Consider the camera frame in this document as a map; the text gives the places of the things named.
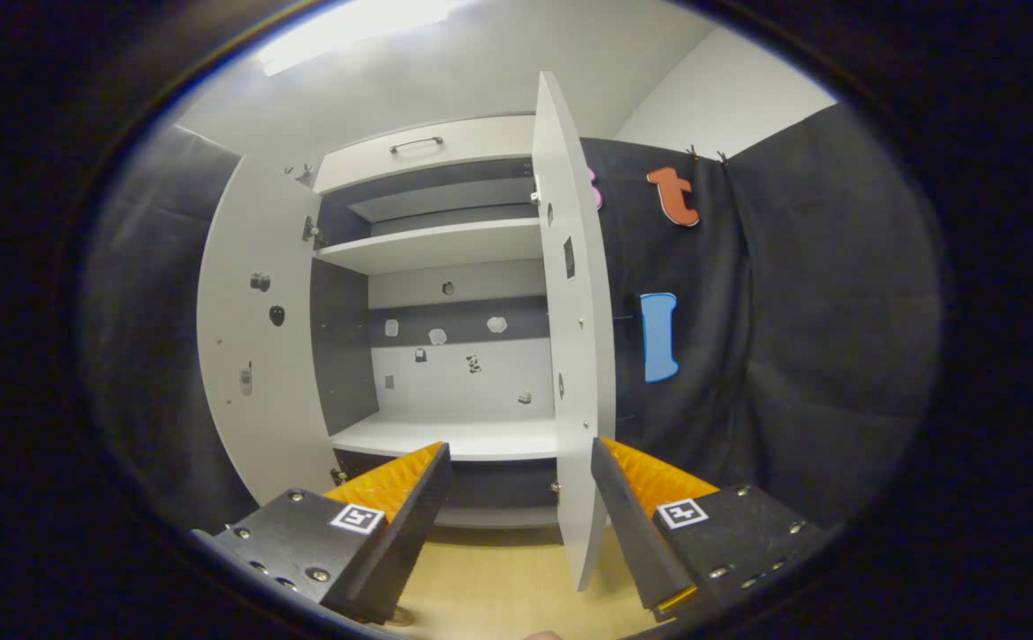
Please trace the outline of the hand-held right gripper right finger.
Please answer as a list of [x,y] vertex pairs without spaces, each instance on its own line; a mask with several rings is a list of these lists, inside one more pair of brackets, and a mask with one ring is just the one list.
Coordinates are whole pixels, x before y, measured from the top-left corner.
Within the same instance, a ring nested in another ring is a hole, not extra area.
[[591,477],[659,623],[723,616],[829,542],[825,527],[755,485],[720,489],[609,438],[591,445]]

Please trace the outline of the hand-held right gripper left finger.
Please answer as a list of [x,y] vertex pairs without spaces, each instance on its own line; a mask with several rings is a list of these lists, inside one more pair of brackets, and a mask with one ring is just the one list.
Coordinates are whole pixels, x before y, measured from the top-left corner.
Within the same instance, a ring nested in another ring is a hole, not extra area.
[[452,481],[447,442],[366,471],[328,492],[281,491],[192,542],[239,586],[339,627],[395,615]]

